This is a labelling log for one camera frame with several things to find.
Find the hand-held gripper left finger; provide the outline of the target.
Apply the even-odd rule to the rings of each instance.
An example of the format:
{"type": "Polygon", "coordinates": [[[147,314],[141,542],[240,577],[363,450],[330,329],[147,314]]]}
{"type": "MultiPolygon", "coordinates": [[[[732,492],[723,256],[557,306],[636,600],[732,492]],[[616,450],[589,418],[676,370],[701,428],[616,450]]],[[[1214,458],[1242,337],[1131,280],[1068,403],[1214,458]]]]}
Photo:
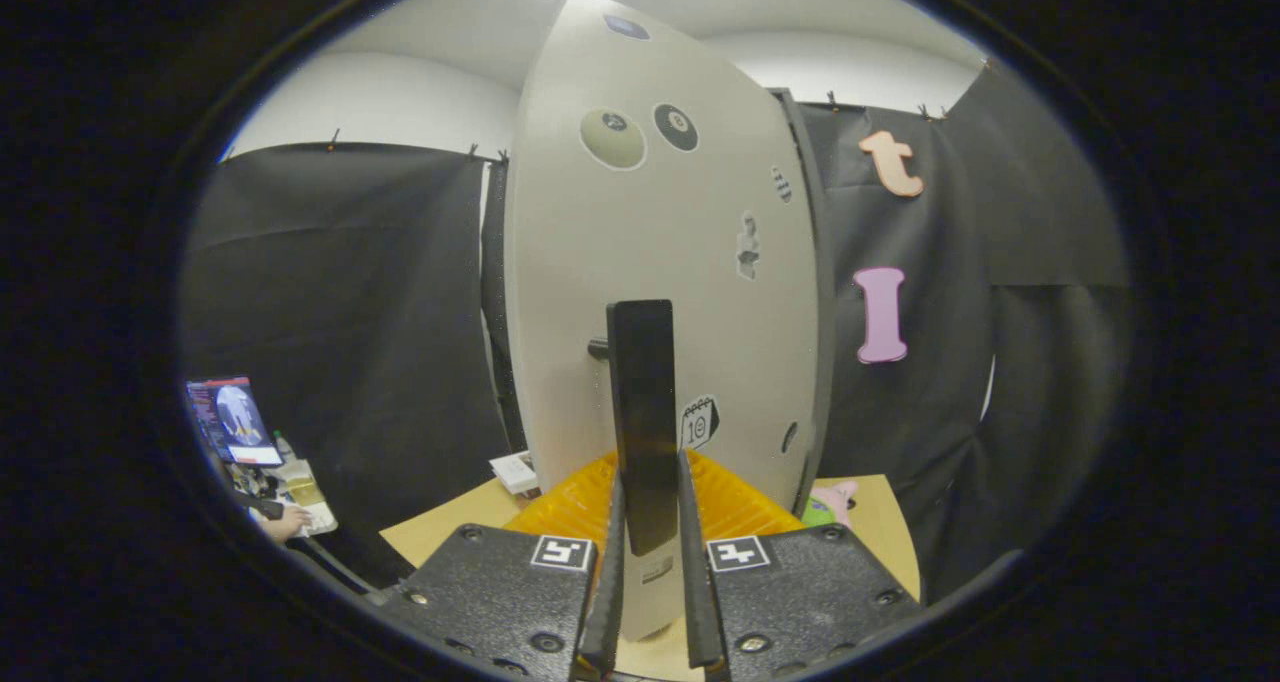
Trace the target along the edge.
{"type": "Polygon", "coordinates": [[[623,559],[609,453],[503,526],[457,525],[381,613],[485,681],[603,681],[617,658],[623,559]]]}

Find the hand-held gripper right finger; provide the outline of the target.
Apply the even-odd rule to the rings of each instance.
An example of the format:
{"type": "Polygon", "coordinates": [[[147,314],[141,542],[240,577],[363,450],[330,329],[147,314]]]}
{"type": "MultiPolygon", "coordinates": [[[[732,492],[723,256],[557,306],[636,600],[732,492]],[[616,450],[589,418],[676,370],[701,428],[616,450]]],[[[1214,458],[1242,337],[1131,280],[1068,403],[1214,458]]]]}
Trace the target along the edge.
{"type": "Polygon", "coordinates": [[[689,665],[708,681],[800,681],[849,664],[924,612],[838,523],[704,539],[690,456],[678,456],[689,665]]]}

